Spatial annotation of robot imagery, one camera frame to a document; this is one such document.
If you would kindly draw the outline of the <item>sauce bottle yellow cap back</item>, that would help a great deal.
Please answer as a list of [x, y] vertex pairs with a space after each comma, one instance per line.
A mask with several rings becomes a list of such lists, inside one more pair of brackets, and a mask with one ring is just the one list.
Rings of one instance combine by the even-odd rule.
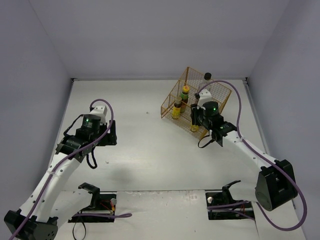
[[190, 91], [190, 88], [187, 85], [183, 86], [181, 94], [180, 94], [180, 96], [181, 96], [180, 112], [181, 113], [184, 113], [185, 110], [186, 110], [187, 103], [188, 103], [188, 100], [189, 100], [189, 91]]

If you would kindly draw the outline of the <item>clear bottle black cap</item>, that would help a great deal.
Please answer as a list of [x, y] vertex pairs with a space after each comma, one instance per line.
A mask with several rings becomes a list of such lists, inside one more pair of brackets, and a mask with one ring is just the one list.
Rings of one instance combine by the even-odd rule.
[[211, 77], [212, 74], [210, 72], [206, 72], [203, 76], [203, 80], [201, 81], [201, 83], [198, 86], [198, 91], [200, 92], [201, 90], [207, 90], [207, 91], [211, 91], [211, 87], [212, 85], [207, 85], [208, 83], [211, 82]]

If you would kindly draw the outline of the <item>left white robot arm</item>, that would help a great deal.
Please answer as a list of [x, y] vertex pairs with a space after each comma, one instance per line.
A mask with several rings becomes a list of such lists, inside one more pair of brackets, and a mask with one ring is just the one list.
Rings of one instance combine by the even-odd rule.
[[62, 194], [70, 176], [96, 147], [117, 144], [114, 119], [106, 123], [104, 113], [82, 114], [81, 118], [81, 127], [74, 135], [63, 133], [51, 164], [31, 196], [18, 210], [5, 215], [11, 239], [53, 240], [59, 228], [80, 210], [99, 206], [100, 189], [86, 182], [68, 197]]

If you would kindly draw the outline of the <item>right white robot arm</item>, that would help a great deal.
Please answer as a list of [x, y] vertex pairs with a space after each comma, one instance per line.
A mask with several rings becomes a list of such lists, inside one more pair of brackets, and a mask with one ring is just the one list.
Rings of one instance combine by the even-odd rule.
[[224, 120], [218, 110], [218, 103], [208, 101], [203, 106], [192, 104], [191, 123], [208, 131], [208, 144], [217, 143], [232, 152], [242, 161], [256, 178], [256, 183], [235, 180], [224, 186], [221, 200], [227, 206], [233, 206], [239, 200], [259, 203], [271, 212], [298, 196], [294, 187], [293, 166], [288, 160], [277, 160], [248, 142], [238, 133], [235, 125]]

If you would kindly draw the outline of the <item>small yellow label bottle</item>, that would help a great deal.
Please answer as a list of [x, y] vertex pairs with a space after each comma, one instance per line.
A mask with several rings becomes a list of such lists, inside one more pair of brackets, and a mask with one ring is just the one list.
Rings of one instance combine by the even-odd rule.
[[175, 102], [174, 102], [174, 105], [173, 105], [173, 108], [172, 108], [171, 117], [173, 119], [178, 119], [180, 117], [181, 106], [182, 106], [182, 98], [180, 96], [178, 96], [175, 99]]
[[197, 124], [191, 124], [190, 131], [195, 133], [199, 130], [199, 126]]

